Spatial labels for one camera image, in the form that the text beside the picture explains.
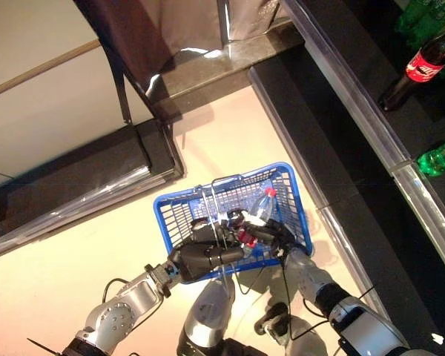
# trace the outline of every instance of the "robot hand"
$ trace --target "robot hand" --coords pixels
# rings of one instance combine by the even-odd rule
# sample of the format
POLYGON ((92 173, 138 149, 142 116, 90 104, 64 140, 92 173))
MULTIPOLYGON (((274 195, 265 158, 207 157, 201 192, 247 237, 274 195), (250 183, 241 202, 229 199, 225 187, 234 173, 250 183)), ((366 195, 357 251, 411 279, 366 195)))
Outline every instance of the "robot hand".
POLYGON ((217 266, 236 262, 244 251, 228 230, 218 224, 193 228, 193 234, 171 251, 168 259, 179 269, 184 282, 194 282, 217 266))
POLYGON ((243 228, 255 237, 257 242, 270 245, 272 255, 279 257, 282 261, 285 261, 293 248, 299 248, 306 254, 305 246, 299 243, 293 233, 281 222, 269 219, 264 226, 245 222, 243 228))

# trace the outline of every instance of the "water bottle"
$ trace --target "water bottle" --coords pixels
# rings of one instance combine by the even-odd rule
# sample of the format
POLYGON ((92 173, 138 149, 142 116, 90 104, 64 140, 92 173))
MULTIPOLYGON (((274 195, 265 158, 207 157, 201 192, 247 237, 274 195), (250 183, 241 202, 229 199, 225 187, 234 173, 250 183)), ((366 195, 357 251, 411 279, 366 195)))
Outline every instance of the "water bottle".
POLYGON ((246 220, 253 225, 264 226, 272 214, 276 194, 275 189, 267 188, 252 205, 246 220))
MULTIPOLYGON (((245 218, 245 221, 252 225, 264 226, 272 214, 274 208, 274 198, 276 191, 273 188, 267 188, 260 197, 256 199, 245 218)), ((245 231, 241 231, 239 235, 244 250, 244 258, 249 257, 252 250, 257 245, 257 241, 245 231)))

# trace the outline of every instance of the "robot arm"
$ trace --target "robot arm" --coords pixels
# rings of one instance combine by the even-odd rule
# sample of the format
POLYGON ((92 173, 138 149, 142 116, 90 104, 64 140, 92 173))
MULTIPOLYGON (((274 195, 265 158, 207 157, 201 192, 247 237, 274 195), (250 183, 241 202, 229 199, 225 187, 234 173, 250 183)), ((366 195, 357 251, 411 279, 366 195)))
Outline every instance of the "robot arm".
POLYGON ((321 310, 340 335, 340 347, 348 355, 400 355, 409 350, 392 323, 344 291, 303 251, 293 248, 285 267, 297 276, 300 293, 321 310))
POLYGON ((272 245, 286 271, 295 276, 302 296, 321 310, 340 335, 341 349, 348 355, 432 355, 410 350, 395 326, 342 289, 330 274, 318 268, 284 225, 269 220, 264 228, 246 226, 260 242, 272 245))
POLYGON ((170 296, 180 282, 171 262, 145 267, 146 272, 125 284, 115 297, 90 312, 85 327, 63 351, 65 356, 107 356, 132 332, 136 321, 170 296))
POLYGON ((195 234, 174 248, 168 261, 125 284, 115 297, 90 312, 85 327, 63 351, 64 356, 109 356, 135 327, 139 318, 150 314, 170 289, 184 281, 195 281, 225 263, 243 258, 238 245, 221 248, 213 235, 195 234))

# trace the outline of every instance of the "black shelf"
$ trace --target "black shelf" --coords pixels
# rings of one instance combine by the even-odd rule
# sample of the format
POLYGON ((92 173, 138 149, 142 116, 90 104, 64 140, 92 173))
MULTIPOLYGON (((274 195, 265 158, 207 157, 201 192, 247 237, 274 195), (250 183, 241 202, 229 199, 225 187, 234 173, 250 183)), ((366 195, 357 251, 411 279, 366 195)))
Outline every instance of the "black shelf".
POLYGON ((306 49, 386 171, 418 216, 445 263, 445 174, 425 177, 415 159, 445 142, 445 79, 436 79, 398 111, 377 104, 412 51, 392 28, 393 1, 284 0, 306 49))
POLYGON ((299 46, 250 75, 295 165, 317 186, 309 189, 321 214, 336 216, 392 321, 411 347, 445 355, 431 336, 445 337, 445 265, 318 66, 299 46))

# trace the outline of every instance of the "coca-cola bottle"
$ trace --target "coca-cola bottle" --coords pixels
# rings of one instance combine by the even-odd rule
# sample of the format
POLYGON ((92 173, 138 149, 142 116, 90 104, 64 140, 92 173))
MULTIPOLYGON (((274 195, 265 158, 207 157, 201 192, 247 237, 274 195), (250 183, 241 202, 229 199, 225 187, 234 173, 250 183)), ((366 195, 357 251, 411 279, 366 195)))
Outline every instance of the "coca-cola bottle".
POLYGON ((413 90, 431 80, 445 65, 445 31, 430 39, 406 67, 401 78, 393 82, 379 98, 385 111, 398 109, 413 90))

